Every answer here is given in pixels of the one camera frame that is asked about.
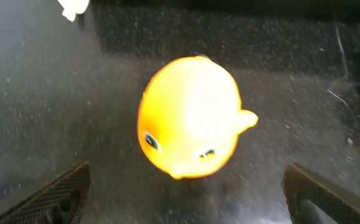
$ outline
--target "white object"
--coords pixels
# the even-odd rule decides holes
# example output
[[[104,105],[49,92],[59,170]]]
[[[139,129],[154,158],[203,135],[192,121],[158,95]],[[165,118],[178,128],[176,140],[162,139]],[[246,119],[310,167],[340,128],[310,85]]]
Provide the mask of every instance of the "white object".
[[[75,21],[76,14],[82,14],[86,11],[90,0],[58,0],[63,7],[62,15],[69,21]]]

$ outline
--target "black countertop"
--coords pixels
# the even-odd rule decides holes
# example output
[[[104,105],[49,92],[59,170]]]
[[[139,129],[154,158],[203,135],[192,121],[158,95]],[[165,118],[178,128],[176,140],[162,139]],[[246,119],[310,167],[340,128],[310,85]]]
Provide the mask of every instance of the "black countertop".
[[[61,12],[0,0],[0,198],[84,160],[83,223],[290,223],[280,181],[292,162],[360,195],[360,24],[97,3],[71,23]],[[196,54],[233,75],[260,121],[220,171],[173,180],[141,151],[137,108],[158,69]]]

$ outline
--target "toy fish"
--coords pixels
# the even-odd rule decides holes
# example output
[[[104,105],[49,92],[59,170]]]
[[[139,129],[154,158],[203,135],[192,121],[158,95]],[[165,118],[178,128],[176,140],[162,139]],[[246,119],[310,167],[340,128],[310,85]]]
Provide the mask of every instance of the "toy fish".
[[[239,135],[257,120],[241,109],[238,87],[224,68],[206,57],[185,57],[148,84],[138,140],[148,159],[174,179],[203,177],[226,163]]]

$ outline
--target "black eye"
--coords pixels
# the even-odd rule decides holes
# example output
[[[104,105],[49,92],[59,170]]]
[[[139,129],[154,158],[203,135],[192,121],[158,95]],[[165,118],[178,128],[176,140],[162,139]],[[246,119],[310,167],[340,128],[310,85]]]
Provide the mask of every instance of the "black eye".
[[[215,154],[215,150],[214,149],[209,149],[207,150],[205,153],[203,153],[202,155],[199,156],[199,158],[207,158],[209,156],[212,156]]]
[[[156,141],[156,139],[149,133],[144,134],[145,141],[148,143],[148,145],[154,147],[157,150],[159,149],[159,143]]]

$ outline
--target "black object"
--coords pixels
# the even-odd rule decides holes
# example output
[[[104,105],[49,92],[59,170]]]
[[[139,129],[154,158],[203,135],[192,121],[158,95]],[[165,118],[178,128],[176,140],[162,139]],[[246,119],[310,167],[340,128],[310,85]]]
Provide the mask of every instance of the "black object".
[[[0,223],[79,223],[89,187],[90,165],[84,162],[0,200]]]
[[[359,197],[299,164],[286,167],[282,186],[294,224],[324,223],[313,205],[337,223],[360,223]]]

